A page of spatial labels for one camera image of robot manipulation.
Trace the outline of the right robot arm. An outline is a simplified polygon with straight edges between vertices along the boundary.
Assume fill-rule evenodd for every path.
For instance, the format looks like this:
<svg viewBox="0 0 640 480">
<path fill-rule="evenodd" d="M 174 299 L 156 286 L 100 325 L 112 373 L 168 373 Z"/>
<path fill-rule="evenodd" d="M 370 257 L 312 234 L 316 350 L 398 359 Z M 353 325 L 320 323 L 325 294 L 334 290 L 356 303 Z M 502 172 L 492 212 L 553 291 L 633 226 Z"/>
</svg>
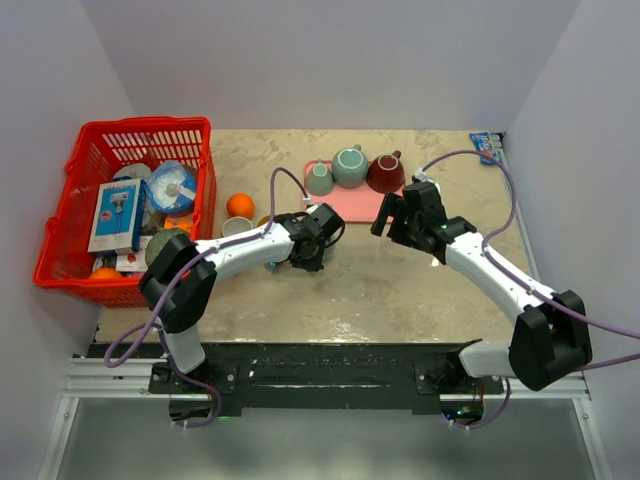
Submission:
<svg viewBox="0 0 640 480">
<path fill-rule="evenodd" d="M 445 379 L 452 390 L 466 393 L 481 377 L 497 376 L 539 391 L 592 361 L 588 326 L 574 317 L 585 311 L 582 299 L 537 282 L 486 245 L 466 219 L 447 216 L 434 184 L 385 194 L 371 232 L 432 255 L 512 320 L 510 341 L 472 340 L 448 353 Z"/>
</svg>

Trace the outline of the small teal mug left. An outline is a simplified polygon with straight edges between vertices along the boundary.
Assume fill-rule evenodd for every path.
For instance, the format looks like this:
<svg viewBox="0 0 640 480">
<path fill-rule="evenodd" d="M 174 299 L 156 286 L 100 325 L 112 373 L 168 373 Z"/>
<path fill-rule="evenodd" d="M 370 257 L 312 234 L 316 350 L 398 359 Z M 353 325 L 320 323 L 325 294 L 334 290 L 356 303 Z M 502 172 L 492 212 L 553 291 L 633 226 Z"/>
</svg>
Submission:
<svg viewBox="0 0 640 480">
<path fill-rule="evenodd" d="M 313 162 L 306 173 L 305 187 L 309 194 L 326 196 L 334 188 L 334 178 L 329 166 L 322 160 Z"/>
</svg>

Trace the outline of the grey-blue mug front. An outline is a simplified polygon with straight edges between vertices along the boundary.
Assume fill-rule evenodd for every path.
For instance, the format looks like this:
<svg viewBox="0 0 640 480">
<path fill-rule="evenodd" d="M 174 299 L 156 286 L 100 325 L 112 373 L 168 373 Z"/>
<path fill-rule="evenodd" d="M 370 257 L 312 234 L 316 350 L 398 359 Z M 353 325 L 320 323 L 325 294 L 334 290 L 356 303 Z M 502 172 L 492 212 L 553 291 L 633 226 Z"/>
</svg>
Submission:
<svg viewBox="0 0 640 480">
<path fill-rule="evenodd" d="M 337 244 L 337 240 L 338 240 L 338 235 L 335 234 L 333 235 L 330 239 L 328 239 L 325 243 L 325 248 L 323 251 L 323 261 L 326 262 L 327 260 L 329 260 L 336 248 L 336 244 Z"/>
</svg>

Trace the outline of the dark red mug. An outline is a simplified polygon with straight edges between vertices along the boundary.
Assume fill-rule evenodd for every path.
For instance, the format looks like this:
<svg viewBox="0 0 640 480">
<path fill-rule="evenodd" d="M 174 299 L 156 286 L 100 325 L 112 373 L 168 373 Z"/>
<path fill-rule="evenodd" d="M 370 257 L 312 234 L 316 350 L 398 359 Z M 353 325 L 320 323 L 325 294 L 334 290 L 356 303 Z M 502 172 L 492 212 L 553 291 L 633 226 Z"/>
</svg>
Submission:
<svg viewBox="0 0 640 480">
<path fill-rule="evenodd" d="M 376 157 L 369 166 L 366 181 L 374 191 L 386 194 L 398 191 L 405 182 L 401 151 Z"/>
</svg>

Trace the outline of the blue snack packet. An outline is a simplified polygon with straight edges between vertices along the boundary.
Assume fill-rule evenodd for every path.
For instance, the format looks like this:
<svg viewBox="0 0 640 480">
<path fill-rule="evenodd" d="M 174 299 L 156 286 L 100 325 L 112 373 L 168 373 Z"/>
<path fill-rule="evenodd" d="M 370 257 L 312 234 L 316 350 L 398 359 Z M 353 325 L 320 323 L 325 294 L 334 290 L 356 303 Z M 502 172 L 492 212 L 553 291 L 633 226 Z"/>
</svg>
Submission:
<svg viewBox="0 0 640 480">
<path fill-rule="evenodd" d="M 501 155 L 493 144 L 489 132 L 473 132 L 469 137 L 475 149 L 480 152 L 480 163 L 483 165 L 494 165 L 503 162 Z"/>
</svg>

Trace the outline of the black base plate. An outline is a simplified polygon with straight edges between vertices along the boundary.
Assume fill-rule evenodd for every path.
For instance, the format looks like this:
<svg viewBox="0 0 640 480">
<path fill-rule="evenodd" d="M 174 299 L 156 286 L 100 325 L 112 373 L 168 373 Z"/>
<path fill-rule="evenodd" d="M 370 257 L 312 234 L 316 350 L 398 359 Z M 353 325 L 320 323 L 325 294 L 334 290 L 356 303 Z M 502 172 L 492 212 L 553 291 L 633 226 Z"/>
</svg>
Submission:
<svg viewBox="0 0 640 480">
<path fill-rule="evenodd" d="M 449 376 L 454 344 L 207 343 L 195 374 L 222 397 L 224 416 L 260 409 L 408 410 L 477 421 L 500 395 L 494 375 Z"/>
</svg>

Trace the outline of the pink tray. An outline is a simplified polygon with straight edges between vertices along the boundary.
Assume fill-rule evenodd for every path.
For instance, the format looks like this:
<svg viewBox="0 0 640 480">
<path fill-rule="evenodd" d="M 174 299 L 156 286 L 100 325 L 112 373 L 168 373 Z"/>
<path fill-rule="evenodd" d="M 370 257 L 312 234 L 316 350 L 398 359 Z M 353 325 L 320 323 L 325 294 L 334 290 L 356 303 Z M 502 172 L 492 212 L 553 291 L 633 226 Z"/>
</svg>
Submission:
<svg viewBox="0 0 640 480">
<path fill-rule="evenodd" d="M 304 186 L 307 187 L 307 176 L 312 172 L 315 168 L 315 165 L 318 164 L 318 160 L 308 162 L 304 167 Z M 372 163 L 376 162 L 368 162 L 361 161 L 363 165 L 366 164 L 366 167 L 358 168 L 362 170 L 365 174 L 368 172 L 369 166 Z M 404 174 L 404 166 L 402 162 L 398 161 L 398 171 L 402 173 L 402 182 L 399 185 L 399 189 L 393 192 L 396 194 L 401 193 L 401 188 L 405 185 L 405 174 Z M 384 199 L 384 192 L 378 192 L 371 188 L 371 186 L 363 181 L 359 186 L 355 188 L 343 188 L 340 186 L 337 181 L 334 179 L 334 186 L 332 190 L 327 193 L 327 195 L 316 195 L 309 193 L 311 198 L 311 203 L 313 204 L 321 204 L 326 203 L 336 211 L 342 219 L 347 223 L 373 223 L 376 219 L 380 206 Z"/>
</svg>

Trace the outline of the white speckled mug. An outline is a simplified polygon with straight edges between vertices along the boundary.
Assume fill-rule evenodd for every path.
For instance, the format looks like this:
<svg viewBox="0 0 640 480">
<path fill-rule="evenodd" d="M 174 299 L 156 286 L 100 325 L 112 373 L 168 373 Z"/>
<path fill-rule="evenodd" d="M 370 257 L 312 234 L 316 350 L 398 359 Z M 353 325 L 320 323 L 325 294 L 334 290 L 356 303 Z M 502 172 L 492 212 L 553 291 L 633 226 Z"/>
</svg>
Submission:
<svg viewBox="0 0 640 480">
<path fill-rule="evenodd" d="M 235 216 L 227 219 L 221 228 L 223 238 L 231 237 L 253 229 L 252 222 L 242 216 Z"/>
</svg>

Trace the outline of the round tin can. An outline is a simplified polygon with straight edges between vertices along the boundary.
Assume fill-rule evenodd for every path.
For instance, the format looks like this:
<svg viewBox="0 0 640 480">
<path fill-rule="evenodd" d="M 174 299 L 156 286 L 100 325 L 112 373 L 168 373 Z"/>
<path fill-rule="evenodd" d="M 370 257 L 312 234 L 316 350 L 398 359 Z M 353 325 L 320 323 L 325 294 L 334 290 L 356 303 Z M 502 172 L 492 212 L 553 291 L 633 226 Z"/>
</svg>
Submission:
<svg viewBox="0 0 640 480">
<path fill-rule="evenodd" d="M 152 173 L 149 166 L 144 163 L 126 165 L 119 169 L 112 177 L 114 182 L 123 180 L 147 179 Z"/>
</svg>

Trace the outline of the red plastic basket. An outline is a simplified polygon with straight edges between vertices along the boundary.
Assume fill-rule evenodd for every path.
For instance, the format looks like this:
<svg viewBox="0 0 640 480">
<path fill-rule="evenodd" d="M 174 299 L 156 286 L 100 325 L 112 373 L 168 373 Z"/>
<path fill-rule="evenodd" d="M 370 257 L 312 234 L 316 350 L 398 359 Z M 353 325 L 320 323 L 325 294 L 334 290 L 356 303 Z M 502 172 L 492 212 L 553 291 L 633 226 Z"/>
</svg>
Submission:
<svg viewBox="0 0 640 480">
<path fill-rule="evenodd" d="M 55 213 L 46 223 L 33 283 L 108 308 L 145 305 L 135 277 L 91 280 L 94 256 L 87 251 L 99 186 L 124 166 L 151 168 L 176 160 L 197 171 L 192 212 L 193 241 L 214 230 L 216 175 L 205 117 L 147 116 L 92 121 L 79 131 L 65 165 L 65 183 Z"/>
</svg>

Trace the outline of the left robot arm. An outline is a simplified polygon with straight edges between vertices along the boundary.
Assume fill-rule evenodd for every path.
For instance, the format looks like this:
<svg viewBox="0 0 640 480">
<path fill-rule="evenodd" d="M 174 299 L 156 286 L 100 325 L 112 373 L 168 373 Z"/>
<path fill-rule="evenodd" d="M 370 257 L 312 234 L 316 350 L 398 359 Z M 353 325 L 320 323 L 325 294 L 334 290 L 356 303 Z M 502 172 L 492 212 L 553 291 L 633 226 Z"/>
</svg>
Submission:
<svg viewBox="0 0 640 480">
<path fill-rule="evenodd" d="M 344 220 L 323 203 L 306 212 L 277 215 L 260 227 L 218 240 L 171 237 L 143 275 L 139 290 L 161 321 L 175 364 L 173 382 L 185 392 L 196 392 L 206 383 L 206 356 L 197 323 L 216 284 L 268 263 L 288 262 L 318 272 L 324 268 L 325 250 L 344 230 Z"/>
</svg>

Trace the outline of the blue white plastic bag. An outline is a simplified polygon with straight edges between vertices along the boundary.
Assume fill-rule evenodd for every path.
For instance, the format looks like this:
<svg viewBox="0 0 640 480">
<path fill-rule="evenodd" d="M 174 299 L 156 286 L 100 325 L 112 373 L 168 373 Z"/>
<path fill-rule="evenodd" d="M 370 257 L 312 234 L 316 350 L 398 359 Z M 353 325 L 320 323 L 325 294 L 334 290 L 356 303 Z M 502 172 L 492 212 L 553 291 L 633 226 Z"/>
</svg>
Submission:
<svg viewBox="0 0 640 480">
<path fill-rule="evenodd" d="M 146 181 L 153 207 L 164 214 L 177 214 L 194 206 L 197 180 L 182 163 L 168 160 L 156 168 Z"/>
</svg>

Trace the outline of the blue product box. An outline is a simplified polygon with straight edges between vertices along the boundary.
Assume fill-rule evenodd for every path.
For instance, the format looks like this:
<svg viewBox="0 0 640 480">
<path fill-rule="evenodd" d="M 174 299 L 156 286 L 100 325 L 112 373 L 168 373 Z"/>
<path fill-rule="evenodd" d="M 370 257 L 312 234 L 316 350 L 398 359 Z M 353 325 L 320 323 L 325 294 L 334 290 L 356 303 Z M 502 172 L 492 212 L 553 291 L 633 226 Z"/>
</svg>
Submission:
<svg viewBox="0 0 640 480">
<path fill-rule="evenodd" d="M 146 185 L 143 179 L 101 184 L 87 252 L 95 255 L 137 252 L 145 202 Z"/>
</svg>

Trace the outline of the blue butterfly mug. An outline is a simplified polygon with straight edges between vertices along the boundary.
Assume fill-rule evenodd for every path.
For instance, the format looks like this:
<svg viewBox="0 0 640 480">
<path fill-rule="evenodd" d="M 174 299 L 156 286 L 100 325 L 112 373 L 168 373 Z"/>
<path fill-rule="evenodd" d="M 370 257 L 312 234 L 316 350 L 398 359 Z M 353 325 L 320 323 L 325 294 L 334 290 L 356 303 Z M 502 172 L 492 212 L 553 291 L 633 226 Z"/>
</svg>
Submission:
<svg viewBox="0 0 640 480">
<path fill-rule="evenodd" d="M 261 226 L 267 224 L 268 221 L 269 221 L 269 216 L 264 216 L 258 221 L 257 226 L 261 227 Z M 269 262 L 269 263 L 266 263 L 264 265 L 264 267 L 268 272 L 273 272 L 275 270 L 275 268 L 276 268 L 276 264 L 273 263 L 273 262 Z"/>
</svg>

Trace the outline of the orange fruit in basket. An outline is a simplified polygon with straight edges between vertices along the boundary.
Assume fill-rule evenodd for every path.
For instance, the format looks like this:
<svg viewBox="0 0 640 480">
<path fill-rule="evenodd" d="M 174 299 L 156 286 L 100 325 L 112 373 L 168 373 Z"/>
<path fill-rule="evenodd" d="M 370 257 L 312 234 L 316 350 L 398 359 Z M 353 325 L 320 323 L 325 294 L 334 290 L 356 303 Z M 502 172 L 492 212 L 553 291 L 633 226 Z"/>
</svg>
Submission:
<svg viewBox="0 0 640 480">
<path fill-rule="evenodd" d="M 95 281 L 121 280 L 123 279 L 123 275 L 115 268 L 101 267 L 93 271 L 89 279 Z"/>
</svg>

